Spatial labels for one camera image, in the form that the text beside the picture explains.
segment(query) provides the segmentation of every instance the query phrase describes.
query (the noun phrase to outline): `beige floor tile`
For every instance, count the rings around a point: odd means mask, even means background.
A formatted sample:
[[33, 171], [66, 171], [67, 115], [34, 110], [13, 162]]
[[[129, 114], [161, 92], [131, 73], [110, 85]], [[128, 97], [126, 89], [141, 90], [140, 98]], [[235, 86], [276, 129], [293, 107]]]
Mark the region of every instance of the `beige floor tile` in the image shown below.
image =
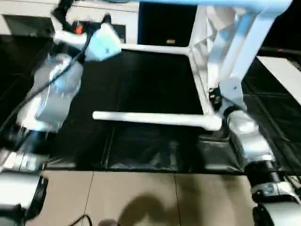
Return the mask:
[[181, 226], [254, 226], [246, 177], [176, 175]]
[[93, 172], [47, 171], [44, 175], [49, 179], [44, 207], [26, 226], [67, 226], [85, 211]]
[[117, 220], [121, 226], [176, 226], [179, 218], [174, 176], [94, 173], [86, 214], [94, 226], [104, 219]]

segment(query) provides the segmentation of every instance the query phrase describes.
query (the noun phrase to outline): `black plastic sheet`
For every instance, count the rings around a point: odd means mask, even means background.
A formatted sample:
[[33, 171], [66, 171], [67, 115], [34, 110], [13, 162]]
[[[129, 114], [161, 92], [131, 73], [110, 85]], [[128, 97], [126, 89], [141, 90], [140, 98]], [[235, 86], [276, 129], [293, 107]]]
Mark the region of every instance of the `black plastic sheet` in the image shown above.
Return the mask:
[[[14, 36], [0, 36], [0, 41], [5, 62], [0, 75], [3, 121], [30, 89], [31, 71], [45, 57], [49, 41]], [[248, 111], [268, 132], [282, 170], [301, 173], [299, 104], [257, 59], [243, 90]], [[85, 63], [80, 91], [49, 147], [48, 169], [244, 173], [225, 127], [210, 133], [192, 127], [95, 121], [93, 111], [202, 114], [185, 56], [123, 51], [104, 62]]]

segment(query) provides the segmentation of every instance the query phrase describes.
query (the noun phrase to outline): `cable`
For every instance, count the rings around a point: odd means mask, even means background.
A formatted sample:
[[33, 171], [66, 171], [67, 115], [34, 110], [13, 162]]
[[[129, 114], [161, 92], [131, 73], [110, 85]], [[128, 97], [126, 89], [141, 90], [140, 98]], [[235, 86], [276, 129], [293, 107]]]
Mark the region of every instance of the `cable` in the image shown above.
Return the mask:
[[27, 103], [29, 103], [33, 98], [35, 98], [39, 93], [41, 93], [44, 89], [46, 89], [47, 87], [49, 87], [51, 84], [53, 84], [57, 79], [59, 79], [60, 77], [62, 77], [76, 62], [77, 60], [81, 57], [82, 54], [85, 53], [90, 40], [92, 37], [92, 33], [87, 33], [87, 40], [84, 44], [84, 47], [81, 49], [81, 51], [70, 61], [70, 63], [68, 64], [67, 67], [65, 67], [65, 69], [63, 69], [63, 71], [61, 71], [56, 77], [54, 77], [52, 80], [49, 80], [48, 82], [46, 82], [43, 86], [41, 86], [40, 88], [38, 88], [36, 91], [32, 92], [27, 98], [25, 98], [21, 103], [19, 103], [14, 109], [13, 111], [10, 113], [10, 115], [6, 118], [6, 120], [3, 122], [3, 124], [0, 127], [0, 135], [2, 134], [2, 132], [4, 131], [4, 129], [10, 124], [10, 121], [13, 119], [14, 115], [17, 114], [22, 107], [24, 107]]
[[105, 2], [108, 2], [108, 3], [111, 3], [111, 4], [125, 4], [125, 3], [128, 3], [128, 2], [130, 2], [131, 0], [129, 0], [129, 1], [116, 1], [116, 0], [102, 0], [102, 1], [105, 1]]
[[78, 218], [76, 221], [74, 221], [72, 224], [70, 224], [69, 226], [74, 226], [76, 225], [78, 222], [80, 222], [81, 220], [83, 220], [84, 218], [87, 218], [88, 222], [89, 222], [89, 226], [93, 226], [92, 224], [92, 220], [91, 218], [89, 217], [89, 215], [87, 214], [84, 214], [82, 215], [80, 218]]
[[289, 178], [292, 179], [292, 180], [294, 180], [294, 181], [296, 181], [297, 183], [299, 183], [299, 184], [301, 185], [300, 181], [297, 180], [296, 178], [293, 178], [293, 177], [291, 177], [291, 176], [289, 176]]

